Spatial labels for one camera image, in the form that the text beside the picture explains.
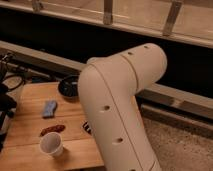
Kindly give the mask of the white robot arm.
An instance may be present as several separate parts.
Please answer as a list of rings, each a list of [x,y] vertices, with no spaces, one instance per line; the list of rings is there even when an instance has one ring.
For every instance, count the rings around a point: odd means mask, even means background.
[[[162,171],[134,96],[165,73],[167,58],[147,43],[87,61],[78,95],[107,171]]]

